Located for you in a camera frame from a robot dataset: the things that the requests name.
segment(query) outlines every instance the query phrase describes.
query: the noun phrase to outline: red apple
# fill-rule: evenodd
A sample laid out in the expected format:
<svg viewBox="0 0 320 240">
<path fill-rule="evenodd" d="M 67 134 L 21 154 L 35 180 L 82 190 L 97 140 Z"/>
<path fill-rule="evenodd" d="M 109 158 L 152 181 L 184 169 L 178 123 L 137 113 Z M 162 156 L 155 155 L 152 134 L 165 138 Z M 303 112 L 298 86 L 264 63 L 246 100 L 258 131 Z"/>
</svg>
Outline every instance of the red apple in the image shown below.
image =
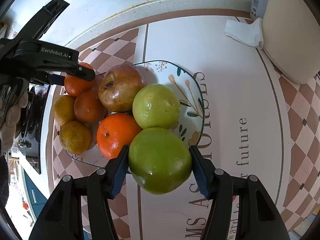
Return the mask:
<svg viewBox="0 0 320 240">
<path fill-rule="evenodd" d="M 135 67 L 114 66 L 99 84 L 99 99 L 110 111 L 128 112 L 132 110 L 134 97 L 146 85 L 146 80 Z"/>
</svg>

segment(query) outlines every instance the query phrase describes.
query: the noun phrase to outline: green fruit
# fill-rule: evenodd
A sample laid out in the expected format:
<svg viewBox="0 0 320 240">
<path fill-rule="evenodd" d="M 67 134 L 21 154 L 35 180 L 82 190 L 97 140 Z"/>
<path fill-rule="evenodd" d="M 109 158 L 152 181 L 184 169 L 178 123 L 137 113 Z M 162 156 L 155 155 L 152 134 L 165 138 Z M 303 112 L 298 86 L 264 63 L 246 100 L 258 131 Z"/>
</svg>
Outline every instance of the green fruit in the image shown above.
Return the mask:
<svg viewBox="0 0 320 240">
<path fill-rule="evenodd" d="M 168 129 L 180 115 L 180 102 L 176 95 L 161 84 L 142 88 L 133 100 L 132 113 L 137 124 L 143 128 Z"/>
<path fill-rule="evenodd" d="M 160 195 L 173 191 L 189 178 L 192 160 L 179 137 L 163 128 L 148 128 L 130 144 L 129 167 L 143 189 Z"/>
</svg>

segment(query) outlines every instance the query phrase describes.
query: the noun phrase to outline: apple stem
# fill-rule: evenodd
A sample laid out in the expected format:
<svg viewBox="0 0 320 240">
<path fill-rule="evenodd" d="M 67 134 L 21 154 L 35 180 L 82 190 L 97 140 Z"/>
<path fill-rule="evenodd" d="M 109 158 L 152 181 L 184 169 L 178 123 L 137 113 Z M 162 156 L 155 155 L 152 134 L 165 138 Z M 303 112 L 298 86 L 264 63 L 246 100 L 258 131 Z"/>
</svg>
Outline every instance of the apple stem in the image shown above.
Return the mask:
<svg viewBox="0 0 320 240">
<path fill-rule="evenodd" d="M 108 82 L 107 84 L 105 84 L 105 85 L 103 86 L 103 88 L 104 88 L 105 90 L 107 90 L 107 89 L 111 88 L 112 86 L 113 86 L 113 81 L 110 81 L 110 82 Z"/>
</svg>

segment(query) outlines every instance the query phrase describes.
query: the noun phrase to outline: cabinet handle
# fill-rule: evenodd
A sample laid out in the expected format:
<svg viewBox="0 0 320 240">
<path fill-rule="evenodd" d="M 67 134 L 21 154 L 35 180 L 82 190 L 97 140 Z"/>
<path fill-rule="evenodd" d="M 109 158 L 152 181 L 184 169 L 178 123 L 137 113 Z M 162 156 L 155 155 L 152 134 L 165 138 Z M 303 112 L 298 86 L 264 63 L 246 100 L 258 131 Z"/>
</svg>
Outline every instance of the cabinet handle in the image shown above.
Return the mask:
<svg viewBox="0 0 320 240">
<path fill-rule="evenodd" d="M 37 203 L 36 195 L 35 195 L 35 192 L 34 192 L 33 189 L 31 190 L 31 193 L 32 193 L 32 196 L 33 196 L 33 201 L 34 201 L 35 203 Z"/>
</svg>

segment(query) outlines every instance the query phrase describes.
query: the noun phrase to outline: white tissue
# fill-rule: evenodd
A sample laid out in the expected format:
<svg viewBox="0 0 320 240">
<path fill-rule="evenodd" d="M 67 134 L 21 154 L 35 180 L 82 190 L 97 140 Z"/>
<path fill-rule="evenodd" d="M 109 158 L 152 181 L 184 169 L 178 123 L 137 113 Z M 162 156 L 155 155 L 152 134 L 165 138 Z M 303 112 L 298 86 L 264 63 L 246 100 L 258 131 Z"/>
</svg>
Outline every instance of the white tissue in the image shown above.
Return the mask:
<svg viewBox="0 0 320 240">
<path fill-rule="evenodd" d="M 224 30 L 226 36 L 247 46 L 263 48 L 262 19 L 256 19 L 252 24 L 227 20 Z"/>
</svg>

